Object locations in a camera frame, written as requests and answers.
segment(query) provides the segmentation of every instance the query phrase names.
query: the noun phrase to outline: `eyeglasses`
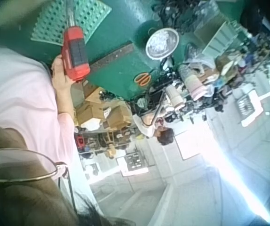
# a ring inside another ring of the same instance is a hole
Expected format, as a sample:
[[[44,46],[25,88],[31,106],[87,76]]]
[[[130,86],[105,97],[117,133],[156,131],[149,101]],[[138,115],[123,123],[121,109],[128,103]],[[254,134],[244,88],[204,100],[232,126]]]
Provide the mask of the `eyeglasses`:
[[[72,206],[76,205],[68,166],[64,162],[54,163],[49,157],[34,151],[3,148],[0,149],[0,183],[35,182],[55,176],[65,170]]]

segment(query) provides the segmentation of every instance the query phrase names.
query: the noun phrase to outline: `green table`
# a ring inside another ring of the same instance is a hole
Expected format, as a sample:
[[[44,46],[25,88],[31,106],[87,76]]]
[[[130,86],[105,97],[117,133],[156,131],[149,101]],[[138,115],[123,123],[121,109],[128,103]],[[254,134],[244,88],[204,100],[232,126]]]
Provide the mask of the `green table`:
[[[112,62],[97,72],[90,74],[88,80],[119,95],[125,99],[143,91],[134,84],[133,78],[141,72],[149,72],[158,67],[159,62],[150,60],[145,55],[145,43],[149,38],[148,30],[162,28],[160,21],[152,20],[151,6],[155,0],[103,0],[112,8],[111,13],[88,41],[86,47],[89,62],[93,63],[130,41],[135,50],[126,56]],[[232,19],[239,19],[244,0],[237,3],[220,2],[223,13]],[[0,29],[0,44],[5,45],[27,57],[51,64],[54,57],[60,54],[61,47],[30,40],[34,24],[40,10],[33,12],[20,26],[10,29]],[[186,44],[195,42],[192,34],[181,36],[180,43],[173,56],[176,62],[181,62]]]

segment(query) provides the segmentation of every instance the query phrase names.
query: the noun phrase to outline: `scissors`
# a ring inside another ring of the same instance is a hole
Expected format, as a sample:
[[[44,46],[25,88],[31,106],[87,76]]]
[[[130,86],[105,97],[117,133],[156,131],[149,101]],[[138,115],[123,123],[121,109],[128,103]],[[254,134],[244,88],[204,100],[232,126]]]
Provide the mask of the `scissors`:
[[[139,84],[140,86],[146,86],[147,84],[149,84],[150,80],[151,76],[147,72],[140,73],[134,78],[134,82]]]

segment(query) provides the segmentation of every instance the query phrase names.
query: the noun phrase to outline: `hand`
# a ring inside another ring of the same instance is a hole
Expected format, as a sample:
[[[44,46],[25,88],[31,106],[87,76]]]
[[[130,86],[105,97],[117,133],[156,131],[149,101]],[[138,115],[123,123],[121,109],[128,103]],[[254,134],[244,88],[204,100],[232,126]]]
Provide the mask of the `hand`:
[[[52,85],[56,92],[70,92],[71,85],[74,83],[67,75],[65,75],[64,62],[62,56],[57,56],[51,67],[52,74]]]

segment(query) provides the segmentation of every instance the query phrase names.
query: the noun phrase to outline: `pink shirt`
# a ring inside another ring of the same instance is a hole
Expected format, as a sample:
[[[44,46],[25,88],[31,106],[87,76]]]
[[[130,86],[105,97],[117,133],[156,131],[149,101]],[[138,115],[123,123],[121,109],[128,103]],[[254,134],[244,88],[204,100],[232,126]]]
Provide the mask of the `pink shirt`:
[[[55,93],[43,65],[0,48],[0,127],[16,129],[27,147],[68,165],[77,151],[74,122],[57,115]]]

